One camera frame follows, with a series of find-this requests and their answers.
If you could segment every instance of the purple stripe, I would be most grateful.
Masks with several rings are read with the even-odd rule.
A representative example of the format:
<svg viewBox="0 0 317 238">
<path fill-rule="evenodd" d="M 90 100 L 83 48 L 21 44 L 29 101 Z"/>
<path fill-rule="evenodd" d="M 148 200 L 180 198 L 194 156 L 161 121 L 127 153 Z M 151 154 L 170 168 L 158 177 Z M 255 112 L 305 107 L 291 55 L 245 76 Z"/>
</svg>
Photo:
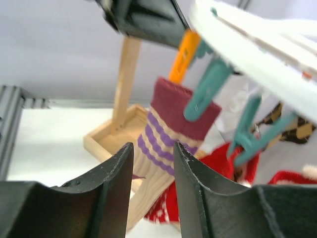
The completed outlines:
<svg viewBox="0 0 317 238">
<path fill-rule="evenodd" d="M 177 142 L 178 140 L 174 140 L 172 138 L 169 137 L 169 135 L 167 135 L 163 129 L 163 127 L 160 126 L 159 121 L 155 118 L 155 116 L 149 112 L 148 113 L 148 120 L 149 122 L 154 126 L 155 130 L 159 133 L 160 139 L 161 141 L 163 141 L 163 143 L 166 146 L 173 146 L 175 142 Z M 188 151 L 197 151 L 198 148 L 197 147 L 190 147 L 188 144 L 181 142 L 187 149 Z"/>
<path fill-rule="evenodd" d="M 149 139 L 149 142 L 151 143 L 153 150 L 157 152 L 158 156 L 174 162 L 174 156 L 168 151 L 163 151 L 162 148 L 159 146 L 158 141 L 153 134 L 152 128 L 149 125 L 145 127 L 145 134 L 147 138 Z M 185 145 L 185 147 L 192 154 L 195 154 L 197 152 L 197 147 L 192 148 L 192 147 L 189 147 L 187 144 Z"/>
<path fill-rule="evenodd" d="M 157 160 L 153 155 L 150 154 L 150 151 L 146 147 L 142 135 L 140 135 L 138 138 L 138 146 L 140 147 L 143 154 L 145 154 L 148 157 L 149 160 L 151 160 L 155 165 L 160 166 L 162 170 L 165 170 L 170 175 L 174 176 L 174 169 L 171 166 L 164 164 L 162 161 Z"/>
</svg>

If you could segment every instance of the red and white knit fabric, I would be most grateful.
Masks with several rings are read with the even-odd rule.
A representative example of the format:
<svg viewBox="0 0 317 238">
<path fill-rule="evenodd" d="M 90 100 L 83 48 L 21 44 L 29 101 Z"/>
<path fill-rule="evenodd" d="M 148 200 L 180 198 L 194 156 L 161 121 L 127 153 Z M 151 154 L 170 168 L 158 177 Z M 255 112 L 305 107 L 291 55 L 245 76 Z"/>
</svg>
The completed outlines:
<svg viewBox="0 0 317 238">
<path fill-rule="evenodd" d="M 234 180 L 234 174 L 239 172 L 236 181 L 244 186 L 251 187 L 255 179 L 260 154 L 257 154 L 246 165 L 234 169 L 234 158 L 242 152 L 242 149 L 236 149 L 228 160 L 225 156 L 228 146 L 229 143 L 220 146 L 210 155 L 203 157 L 201 161 L 219 174 L 231 180 Z M 301 173 L 294 171 L 279 171 L 273 176 L 268 184 L 317 184 L 317 167 L 312 165 L 304 166 Z M 173 182 L 155 202 L 150 211 L 146 214 L 145 220 L 161 224 L 179 222 L 175 182 Z"/>
<path fill-rule="evenodd" d="M 238 183 L 250 187 L 255 178 L 260 154 L 258 153 L 247 164 L 234 168 L 234 158 L 243 150 L 242 148 L 237 148 L 230 158 L 227 159 L 226 153 L 229 145 L 230 143 L 226 143 L 216 148 L 210 155 L 201 158 L 200 161 L 224 177 L 231 180 L 234 180 L 234 177 L 236 177 L 235 180 Z M 146 214 L 145 219 L 154 223 L 179 222 L 175 182 L 156 200 L 155 204 Z"/>
</svg>

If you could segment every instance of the white drying rack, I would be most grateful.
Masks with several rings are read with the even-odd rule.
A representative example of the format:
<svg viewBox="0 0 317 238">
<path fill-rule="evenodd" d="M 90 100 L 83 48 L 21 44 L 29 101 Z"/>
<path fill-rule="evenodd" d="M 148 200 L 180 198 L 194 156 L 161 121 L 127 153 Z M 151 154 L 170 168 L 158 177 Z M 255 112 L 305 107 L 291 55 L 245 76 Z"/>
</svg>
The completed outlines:
<svg viewBox="0 0 317 238">
<path fill-rule="evenodd" d="M 317 123 L 317 84 L 303 80 L 292 68 L 281 64 L 282 60 L 317 76 L 317 43 L 303 36 L 316 37 L 317 22 L 265 20 L 213 0 L 196 0 L 189 19 L 201 38 L 224 60 Z"/>
</svg>

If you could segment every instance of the striped sock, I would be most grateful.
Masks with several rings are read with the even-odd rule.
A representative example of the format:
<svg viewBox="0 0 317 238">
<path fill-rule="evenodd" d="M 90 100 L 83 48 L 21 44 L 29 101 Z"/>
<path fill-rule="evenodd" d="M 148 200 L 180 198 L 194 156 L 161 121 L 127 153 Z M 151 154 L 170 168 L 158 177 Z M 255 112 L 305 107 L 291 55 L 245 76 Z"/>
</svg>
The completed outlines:
<svg viewBox="0 0 317 238">
<path fill-rule="evenodd" d="M 156 82 L 147 125 L 134 149 L 133 174 L 145 179 L 130 200 L 128 231 L 174 181 L 175 142 L 195 154 L 221 111 L 212 103 L 196 122 L 185 120 L 183 111 L 192 94 L 190 89 L 164 78 Z"/>
</svg>

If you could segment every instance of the wooden base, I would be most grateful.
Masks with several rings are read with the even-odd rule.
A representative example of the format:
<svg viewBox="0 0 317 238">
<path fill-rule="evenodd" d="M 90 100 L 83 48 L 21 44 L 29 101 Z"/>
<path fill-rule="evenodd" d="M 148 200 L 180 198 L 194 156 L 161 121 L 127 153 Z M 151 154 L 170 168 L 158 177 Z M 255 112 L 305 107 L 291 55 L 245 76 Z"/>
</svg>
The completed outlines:
<svg viewBox="0 0 317 238">
<path fill-rule="evenodd" d="M 147 123 L 148 111 L 141 105 L 132 105 L 126 113 L 124 126 L 116 133 L 111 133 L 112 120 L 105 122 L 84 137 L 84 147 L 100 162 L 114 155 L 126 142 L 135 144 Z M 204 151 L 199 150 L 196 158 L 203 157 Z M 131 189 L 136 192 L 142 183 L 141 179 L 132 181 Z"/>
</svg>

